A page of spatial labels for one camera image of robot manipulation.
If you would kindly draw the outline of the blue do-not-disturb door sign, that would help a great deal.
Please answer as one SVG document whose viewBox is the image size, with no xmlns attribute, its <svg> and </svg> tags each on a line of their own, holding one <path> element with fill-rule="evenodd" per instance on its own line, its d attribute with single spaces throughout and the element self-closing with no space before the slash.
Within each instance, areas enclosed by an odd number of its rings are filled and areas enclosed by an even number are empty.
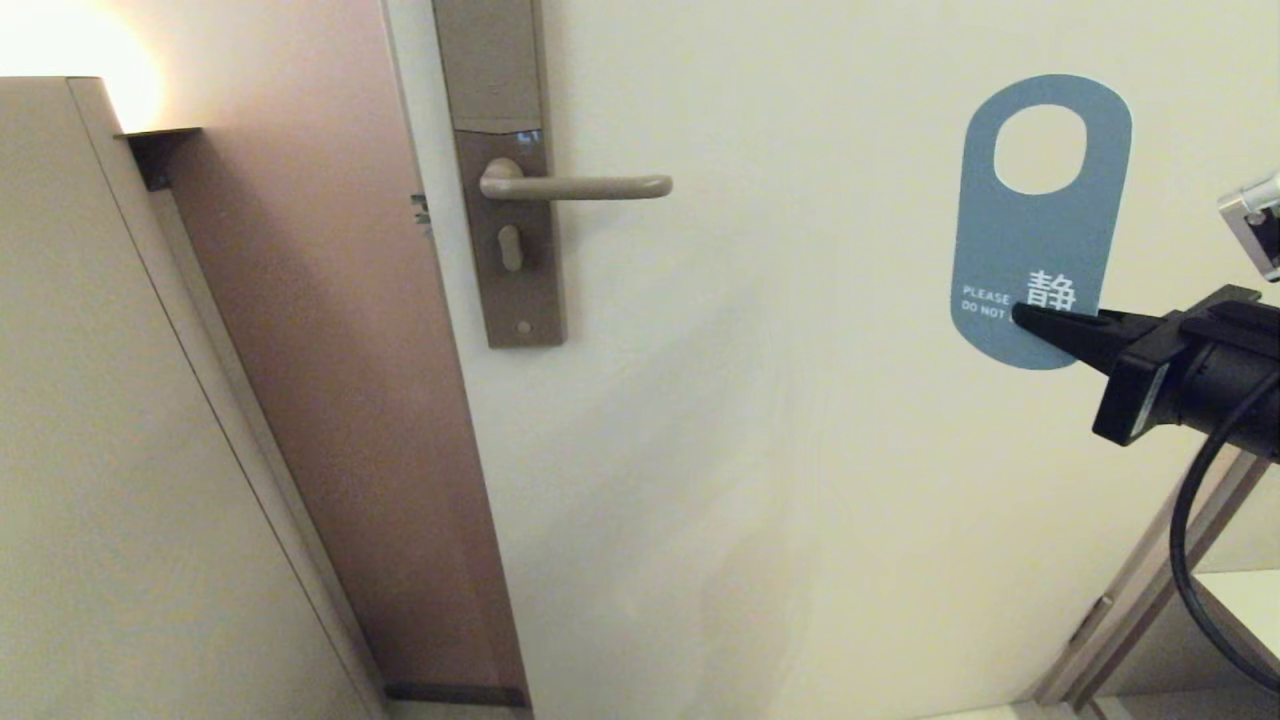
<svg viewBox="0 0 1280 720">
<path fill-rule="evenodd" d="M 1001 131 L 1034 108 L 1062 109 L 1084 129 L 1080 169 L 1044 193 L 1015 190 L 996 167 Z M 1020 79 L 978 106 L 963 145 L 950 286 L 952 324 L 972 347 L 1023 370 L 1071 365 L 1070 355 L 1019 328 L 1012 309 L 1098 311 L 1132 136 L 1124 99 L 1080 76 Z"/>
</svg>

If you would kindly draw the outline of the white door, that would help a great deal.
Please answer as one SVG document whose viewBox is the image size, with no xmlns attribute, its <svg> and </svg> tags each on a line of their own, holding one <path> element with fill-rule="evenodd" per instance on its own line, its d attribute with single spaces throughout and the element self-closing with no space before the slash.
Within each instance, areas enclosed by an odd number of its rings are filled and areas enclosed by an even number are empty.
<svg viewBox="0 0 1280 720">
<path fill-rule="evenodd" d="M 486 338 L 445 9 L 384 0 L 535 720 L 915 720 L 1032 693 L 1189 464 L 951 318 L 966 128 L 1047 74 L 1133 122 L 1100 293 L 1256 279 L 1280 0 L 534 0 L 567 340 Z"/>
</svg>

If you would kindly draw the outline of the brown door lock plate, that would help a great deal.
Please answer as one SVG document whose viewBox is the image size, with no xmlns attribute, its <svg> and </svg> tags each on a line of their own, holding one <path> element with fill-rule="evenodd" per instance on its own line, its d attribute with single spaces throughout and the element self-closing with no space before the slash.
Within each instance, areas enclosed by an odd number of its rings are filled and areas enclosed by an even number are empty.
<svg viewBox="0 0 1280 720">
<path fill-rule="evenodd" d="M 550 173 L 538 0 L 431 0 L 463 187 L 486 341 L 493 348 L 567 340 L 556 211 L 548 201 L 488 199 L 484 170 L 512 161 Z"/>
</svg>

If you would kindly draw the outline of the dark baseboard strip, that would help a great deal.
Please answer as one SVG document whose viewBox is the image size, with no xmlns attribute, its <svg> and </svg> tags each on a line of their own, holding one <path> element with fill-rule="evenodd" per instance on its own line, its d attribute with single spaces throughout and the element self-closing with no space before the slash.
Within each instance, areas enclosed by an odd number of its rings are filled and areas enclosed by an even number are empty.
<svg viewBox="0 0 1280 720">
<path fill-rule="evenodd" d="M 384 693 L 389 700 L 433 705 L 467 705 L 503 708 L 530 708 L 527 696 L 516 687 L 388 683 Z"/>
</svg>

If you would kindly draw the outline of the brown closet door frame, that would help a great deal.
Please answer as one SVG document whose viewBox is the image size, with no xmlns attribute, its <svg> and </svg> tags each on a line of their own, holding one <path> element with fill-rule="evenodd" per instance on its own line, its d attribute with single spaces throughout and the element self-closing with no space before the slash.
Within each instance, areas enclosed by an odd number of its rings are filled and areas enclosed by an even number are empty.
<svg viewBox="0 0 1280 720">
<path fill-rule="evenodd" d="M 1225 448 L 1207 470 L 1187 524 L 1187 557 L 1201 559 L 1222 534 L 1272 464 Z M 1110 682 L 1149 634 L 1178 591 L 1169 564 L 1169 532 L 1178 492 L 1172 491 L 1103 594 L 1114 598 L 1096 633 L 1076 648 L 1068 644 L 1032 692 L 1041 707 L 1083 707 Z"/>
</svg>

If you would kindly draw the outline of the brown frame hinge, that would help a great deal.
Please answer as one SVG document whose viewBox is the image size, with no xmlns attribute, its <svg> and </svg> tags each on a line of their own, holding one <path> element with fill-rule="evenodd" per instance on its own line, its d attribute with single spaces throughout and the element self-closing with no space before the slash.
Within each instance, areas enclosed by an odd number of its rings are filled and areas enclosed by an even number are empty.
<svg viewBox="0 0 1280 720">
<path fill-rule="evenodd" d="M 1114 598 L 1110 594 L 1100 596 L 1070 635 L 1068 648 L 1073 650 L 1085 643 L 1096 633 L 1097 626 L 1106 619 L 1112 606 Z"/>
</svg>

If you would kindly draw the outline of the dark wall lamp bracket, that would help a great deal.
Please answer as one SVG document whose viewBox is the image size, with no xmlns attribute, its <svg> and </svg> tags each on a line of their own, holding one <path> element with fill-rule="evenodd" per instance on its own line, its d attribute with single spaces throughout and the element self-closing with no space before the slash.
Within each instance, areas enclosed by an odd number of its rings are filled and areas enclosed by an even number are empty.
<svg viewBox="0 0 1280 720">
<path fill-rule="evenodd" d="M 145 188 L 154 193 L 172 188 L 169 165 L 173 155 L 182 145 L 202 133 L 201 127 L 183 127 L 119 133 L 115 138 L 125 143 Z"/>
</svg>

